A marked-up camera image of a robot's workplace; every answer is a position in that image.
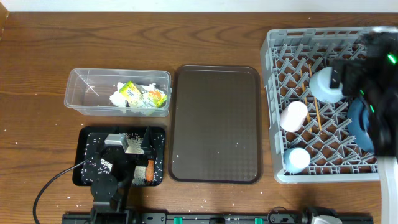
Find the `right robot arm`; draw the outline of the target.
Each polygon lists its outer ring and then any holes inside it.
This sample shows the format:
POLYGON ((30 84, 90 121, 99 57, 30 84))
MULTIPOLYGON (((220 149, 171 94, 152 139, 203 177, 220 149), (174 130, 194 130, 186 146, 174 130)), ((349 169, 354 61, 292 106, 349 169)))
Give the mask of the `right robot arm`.
POLYGON ((366 59, 334 59, 330 87, 356 96, 369 111, 368 135, 378 161, 382 223, 397 223, 397 28, 375 27, 361 38, 366 59))

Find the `wooden chopstick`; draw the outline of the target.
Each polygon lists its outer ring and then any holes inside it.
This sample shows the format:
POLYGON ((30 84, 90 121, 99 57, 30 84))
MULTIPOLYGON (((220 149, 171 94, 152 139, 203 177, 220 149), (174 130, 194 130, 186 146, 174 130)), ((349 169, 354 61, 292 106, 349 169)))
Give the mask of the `wooden chopstick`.
MULTIPOLYGON (((311 67, 310 64, 308 65, 308 69, 309 69, 309 75, 310 75, 310 81, 311 81, 313 73, 312 73, 312 67, 311 67)), ((318 108, 318 100, 315 98, 315 96, 313 97, 313 100, 314 100, 315 111, 316 111, 316 116, 317 116, 318 130, 319 130, 319 132, 321 132, 322 131, 322 124, 321 124, 320 113, 319 113, 319 108, 318 108)))
MULTIPOLYGON (((300 77, 303 78, 303 72, 302 72, 301 69, 300 69, 300 77)), ((304 93, 304 91, 305 91, 305 84, 303 82, 302 83, 302 92, 304 93)), ((306 106, 308 106, 308 101, 307 101, 307 97, 306 96, 304 97, 304 103, 305 103, 306 106)), ((308 112, 307 113, 307 124, 309 124, 310 122, 311 122, 311 119, 310 119, 310 114, 308 112)), ((309 128, 308 132, 312 133, 312 127, 309 128)))

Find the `green yellow snack wrapper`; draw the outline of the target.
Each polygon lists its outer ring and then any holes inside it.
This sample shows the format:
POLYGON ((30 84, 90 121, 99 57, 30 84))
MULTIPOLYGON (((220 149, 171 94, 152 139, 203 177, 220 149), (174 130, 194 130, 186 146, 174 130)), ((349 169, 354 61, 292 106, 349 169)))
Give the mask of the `green yellow snack wrapper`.
POLYGON ((129 107, 145 109, 142 114, 149 116, 160 108, 166 101, 167 95, 164 91, 156 88, 142 94, 136 87, 136 83, 129 81, 119 91, 126 99, 129 107))

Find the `orange carrot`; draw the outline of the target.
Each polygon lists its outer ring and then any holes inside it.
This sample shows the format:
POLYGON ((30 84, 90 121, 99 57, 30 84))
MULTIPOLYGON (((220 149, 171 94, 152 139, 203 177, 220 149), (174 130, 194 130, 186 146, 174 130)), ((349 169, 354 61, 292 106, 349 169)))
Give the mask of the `orange carrot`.
POLYGON ((154 164, 155 164, 154 160, 148 160, 148 165, 146 167, 146 172, 145 172, 145 180, 147 182, 152 182, 154 179, 154 173, 155 173, 154 164))

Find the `light blue plastic cup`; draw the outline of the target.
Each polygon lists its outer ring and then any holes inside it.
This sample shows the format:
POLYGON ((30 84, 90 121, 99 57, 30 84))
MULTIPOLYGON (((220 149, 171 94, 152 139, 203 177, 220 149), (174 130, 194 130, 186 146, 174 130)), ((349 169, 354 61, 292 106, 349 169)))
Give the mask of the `light blue plastic cup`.
POLYGON ((302 172, 310 164, 310 154, 304 148, 291 148, 284 152, 285 169, 291 174, 302 172))

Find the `light blue bowl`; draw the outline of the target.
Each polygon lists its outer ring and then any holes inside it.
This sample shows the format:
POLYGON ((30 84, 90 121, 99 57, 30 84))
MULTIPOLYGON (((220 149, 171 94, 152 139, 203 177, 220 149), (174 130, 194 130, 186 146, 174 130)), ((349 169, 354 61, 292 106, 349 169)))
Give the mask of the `light blue bowl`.
POLYGON ((343 98, 343 85, 338 88, 330 88, 332 67, 326 67, 313 74, 309 87, 312 95, 323 103, 337 103, 343 98))

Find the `dark blue plate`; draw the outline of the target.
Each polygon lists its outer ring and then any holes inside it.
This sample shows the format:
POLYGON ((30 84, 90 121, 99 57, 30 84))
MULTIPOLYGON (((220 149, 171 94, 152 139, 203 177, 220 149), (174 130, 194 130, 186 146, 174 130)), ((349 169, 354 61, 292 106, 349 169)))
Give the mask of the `dark blue plate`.
POLYGON ((369 111, 359 98, 356 98, 349 106, 347 117, 351 120, 348 131, 355 137, 355 143, 362 150, 374 153, 373 142, 368 134, 369 111))

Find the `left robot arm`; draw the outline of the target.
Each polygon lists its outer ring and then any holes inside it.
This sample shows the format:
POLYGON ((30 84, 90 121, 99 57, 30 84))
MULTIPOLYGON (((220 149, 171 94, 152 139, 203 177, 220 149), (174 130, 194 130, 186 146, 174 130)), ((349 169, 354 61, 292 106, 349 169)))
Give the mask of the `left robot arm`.
POLYGON ((91 182, 93 208, 89 223, 140 223, 141 216, 126 208, 129 190, 138 167, 144 168, 141 180, 146 184, 155 179, 157 153, 151 142, 152 130, 146 128, 141 153, 128 153, 131 147, 123 133, 93 132, 87 137, 89 162, 86 175, 91 182))

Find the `pink plastic cup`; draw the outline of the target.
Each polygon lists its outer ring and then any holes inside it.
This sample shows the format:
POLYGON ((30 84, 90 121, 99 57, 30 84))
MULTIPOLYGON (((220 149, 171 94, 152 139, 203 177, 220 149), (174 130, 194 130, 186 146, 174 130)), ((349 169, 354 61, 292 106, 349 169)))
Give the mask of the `pink plastic cup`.
POLYGON ((291 102, 280 114, 280 126, 288 132, 298 131, 308 115, 305 103, 301 101, 291 102))

